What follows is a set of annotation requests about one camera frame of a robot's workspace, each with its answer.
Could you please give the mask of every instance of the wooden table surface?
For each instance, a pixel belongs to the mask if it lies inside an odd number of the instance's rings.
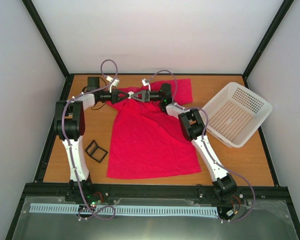
[[[87,85],[87,78],[92,75],[75,75],[69,93],[69,98],[77,96],[83,87]],[[149,75],[120,75],[120,88],[130,86],[141,86],[141,79],[148,78]],[[241,76],[219,76],[219,75],[183,75],[177,79],[191,79],[193,103],[186,104],[185,107],[203,107],[215,94],[230,82],[244,85]],[[154,79],[171,80],[171,76],[159,75]],[[98,145],[106,150],[110,150],[110,140],[113,122],[117,111],[105,105],[99,110],[87,109],[84,112],[85,134],[83,136],[83,148],[95,140]],[[208,133],[209,141],[217,154],[219,160],[225,167],[245,176],[253,186],[273,186],[272,176],[268,167],[266,155],[262,146],[259,132],[255,132],[250,140],[241,148],[228,148],[219,140]],[[201,167],[201,172],[148,179],[115,179],[106,177],[109,162],[109,154],[102,163],[98,163],[85,154],[86,165],[90,171],[93,183],[99,184],[161,184],[161,185],[212,185],[210,174],[200,155],[197,153]],[[247,184],[239,177],[232,175],[238,186]],[[70,168],[66,155],[66,150],[57,137],[51,152],[50,160],[44,176],[44,182],[67,183],[70,180]]]

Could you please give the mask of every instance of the white wall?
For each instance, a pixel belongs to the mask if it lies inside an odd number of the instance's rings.
[[[0,240],[32,182],[64,83],[21,0],[0,0]]]
[[[262,129],[279,182],[288,186],[300,220],[300,0],[292,4],[248,84],[273,105]]]
[[[241,74],[282,1],[33,2],[71,73],[100,72],[111,58],[121,73]]]

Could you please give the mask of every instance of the laundry basket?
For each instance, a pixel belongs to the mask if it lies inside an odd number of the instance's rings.
[[[209,118],[208,132],[229,148],[241,148],[273,107],[248,88],[230,82],[203,109]],[[200,115],[206,123],[205,115]]]

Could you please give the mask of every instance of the white connector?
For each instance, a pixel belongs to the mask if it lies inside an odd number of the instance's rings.
[[[151,91],[150,83],[148,82],[147,79],[144,78],[144,79],[141,80],[141,82],[142,82],[142,84],[143,84],[144,87],[148,86],[149,87],[149,91]]]
[[[232,216],[234,214],[234,211],[231,209],[231,210],[229,210],[227,213],[226,213],[226,215],[228,216],[228,217],[230,217],[230,216]]]
[[[142,82],[143,86],[147,86],[149,84],[148,80],[145,78],[142,79],[141,82]]]
[[[106,80],[107,80],[108,82],[112,82],[114,79],[113,79],[112,77],[110,77],[110,76],[106,76]],[[112,86],[117,87],[118,84],[119,84],[119,82],[120,82],[119,78],[116,78],[116,79],[113,81],[113,83],[111,83],[111,85],[109,86],[109,92],[110,92],[110,93],[112,92]]]

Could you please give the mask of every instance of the red t-shirt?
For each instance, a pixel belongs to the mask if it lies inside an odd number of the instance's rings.
[[[192,102],[190,79],[177,80],[175,102]],[[151,83],[159,91],[162,83]],[[138,92],[147,87],[129,87],[124,92]],[[125,99],[110,106],[118,110],[113,123],[107,177],[115,179],[148,179],[199,173],[195,147],[183,137],[179,120],[161,112],[159,102]]]

